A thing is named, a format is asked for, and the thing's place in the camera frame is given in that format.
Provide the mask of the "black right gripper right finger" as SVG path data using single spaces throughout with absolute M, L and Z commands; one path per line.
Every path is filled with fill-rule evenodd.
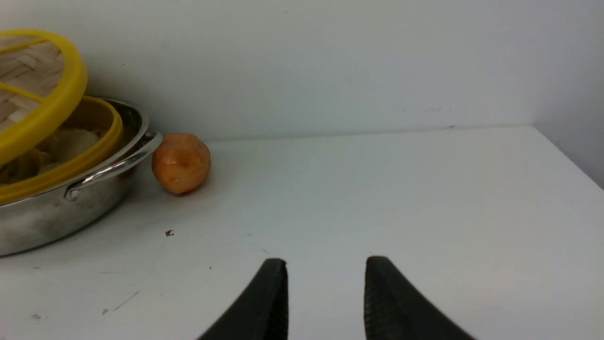
M 385 256 L 365 263 L 367 340 L 472 340 L 429 301 Z

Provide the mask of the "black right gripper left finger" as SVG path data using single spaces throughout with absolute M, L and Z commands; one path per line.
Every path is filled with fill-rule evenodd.
M 286 262 L 269 258 L 201 340 L 286 340 L 289 331 Z

